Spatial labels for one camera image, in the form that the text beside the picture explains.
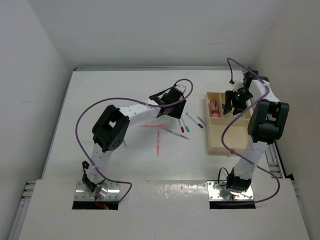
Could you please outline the pink eraser roll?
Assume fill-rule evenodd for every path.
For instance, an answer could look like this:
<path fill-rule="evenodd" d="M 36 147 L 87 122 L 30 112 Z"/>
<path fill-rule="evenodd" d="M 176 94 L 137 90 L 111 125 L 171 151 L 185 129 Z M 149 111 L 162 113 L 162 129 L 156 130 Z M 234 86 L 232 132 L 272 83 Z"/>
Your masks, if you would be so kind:
<path fill-rule="evenodd" d="M 210 115 L 213 118 L 220 118 L 220 111 L 219 111 L 219 107 L 218 107 L 218 102 L 215 99 L 212 99 L 209 101 L 209 108 L 210 108 Z"/>

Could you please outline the red capped white marker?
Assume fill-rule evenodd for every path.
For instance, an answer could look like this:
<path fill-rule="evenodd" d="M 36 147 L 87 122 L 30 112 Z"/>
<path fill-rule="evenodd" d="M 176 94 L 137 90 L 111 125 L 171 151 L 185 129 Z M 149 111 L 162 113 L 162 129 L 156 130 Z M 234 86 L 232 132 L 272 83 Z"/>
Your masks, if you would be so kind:
<path fill-rule="evenodd" d="M 184 133 L 184 132 L 185 132 L 185 129 L 184 129 L 184 127 L 182 126 L 182 123 L 181 123 L 181 120 L 180 120 L 180 119 L 178 119 L 178 124 L 179 124 L 179 127 L 180 127 L 181 132 Z"/>

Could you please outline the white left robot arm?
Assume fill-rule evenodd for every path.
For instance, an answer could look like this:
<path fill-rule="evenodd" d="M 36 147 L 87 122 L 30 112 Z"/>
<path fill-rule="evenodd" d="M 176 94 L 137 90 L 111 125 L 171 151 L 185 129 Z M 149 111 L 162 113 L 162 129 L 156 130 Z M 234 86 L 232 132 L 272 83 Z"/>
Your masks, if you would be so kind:
<path fill-rule="evenodd" d="M 111 180 L 105 176 L 111 155 L 124 141 L 128 128 L 139 122 L 169 116 L 180 119 L 186 104 L 186 87 L 174 84 L 151 95 L 145 102 L 133 100 L 135 105 L 107 106 L 92 128 L 93 153 L 82 163 L 82 182 L 91 193 L 95 193 L 105 181 L 115 184 L 132 184 L 127 181 Z"/>

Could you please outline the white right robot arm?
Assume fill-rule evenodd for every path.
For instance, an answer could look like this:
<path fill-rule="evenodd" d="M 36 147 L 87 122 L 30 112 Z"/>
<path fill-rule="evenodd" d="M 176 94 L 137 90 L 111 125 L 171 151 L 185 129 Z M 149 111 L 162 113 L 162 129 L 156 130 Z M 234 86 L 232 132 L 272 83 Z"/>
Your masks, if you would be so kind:
<path fill-rule="evenodd" d="M 250 187 L 253 172 L 265 150 L 283 135 L 290 105 L 280 101 L 270 89 L 270 81 L 256 70 L 243 74 L 243 82 L 234 82 L 233 90 L 225 92 L 223 114 L 232 112 L 238 119 L 252 100 L 253 113 L 247 133 L 249 139 L 244 156 L 226 178 L 226 188 L 232 192 L 245 192 Z"/>

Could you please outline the orange highlighter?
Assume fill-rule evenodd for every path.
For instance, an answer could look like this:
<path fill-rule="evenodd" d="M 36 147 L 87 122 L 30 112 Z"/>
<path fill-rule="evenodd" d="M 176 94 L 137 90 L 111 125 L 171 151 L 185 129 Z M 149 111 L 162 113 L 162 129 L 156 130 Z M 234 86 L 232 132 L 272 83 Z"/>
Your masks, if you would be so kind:
<path fill-rule="evenodd" d="M 157 157 L 159 156 L 160 154 L 160 138 L 161 138 L 161 132 L 160 132 L 160 129 L 157 130 L 157 139 L 156 139 L 156 154 L 157 154 Z"/>

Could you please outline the orange highlighter pen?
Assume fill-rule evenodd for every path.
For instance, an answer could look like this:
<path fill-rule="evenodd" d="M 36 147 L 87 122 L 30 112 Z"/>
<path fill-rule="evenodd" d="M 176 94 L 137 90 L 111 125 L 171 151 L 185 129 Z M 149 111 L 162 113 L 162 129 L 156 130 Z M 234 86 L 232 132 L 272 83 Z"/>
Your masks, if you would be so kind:
<path fill-rule="evenodd" d="M 165 124 L 142 124 L 140 125 L 142 128 L 166 128 Z"/>

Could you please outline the clear blue ballpoint pen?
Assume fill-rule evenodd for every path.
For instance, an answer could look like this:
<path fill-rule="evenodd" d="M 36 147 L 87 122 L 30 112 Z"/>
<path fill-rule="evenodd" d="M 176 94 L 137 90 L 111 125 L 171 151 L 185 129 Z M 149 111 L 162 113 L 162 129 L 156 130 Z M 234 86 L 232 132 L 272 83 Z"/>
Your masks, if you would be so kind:
<path fill-rule="evenodd" d="M 186 137 L 186 136 L 184 136 L 184 135 L 182 135 L 182 134 L 180 134 L 180 133 L 178 133 L 178 132 L 174 132 L 174 131 L 172 131 L 172 130 L 170 130 L 170 129 L 167 129 L 167 128 L 164 128 L 164 130 L 165 130 L 166 132 L 170 133 L 170 134 L 173 134 L 173 135 L 178 136 L 178 137 L 180 137 L 180 138 L 183 138 L 183 139 L 185 139 L 185 140 L 190 140 L 188 137 Z"/>

